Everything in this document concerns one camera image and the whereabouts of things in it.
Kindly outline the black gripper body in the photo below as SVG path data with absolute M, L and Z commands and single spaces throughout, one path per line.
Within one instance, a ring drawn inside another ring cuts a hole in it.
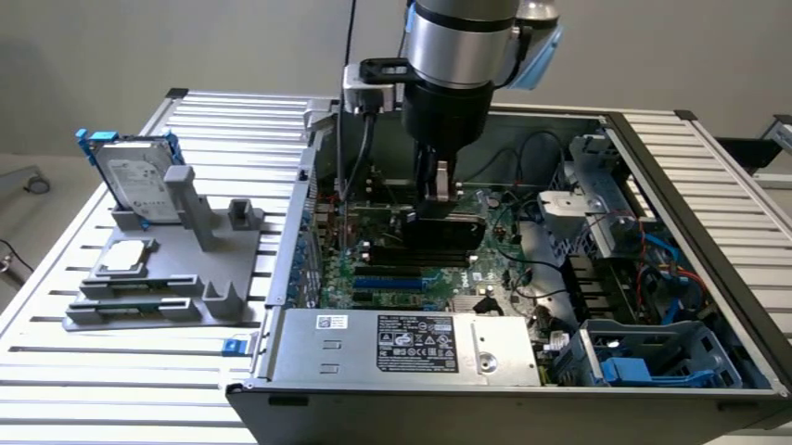
M 452 160 L 483 132 L 494 84 L 472 89 L 441 87 L 427 81 L 404 84 L 401 125 L 412 140 Z

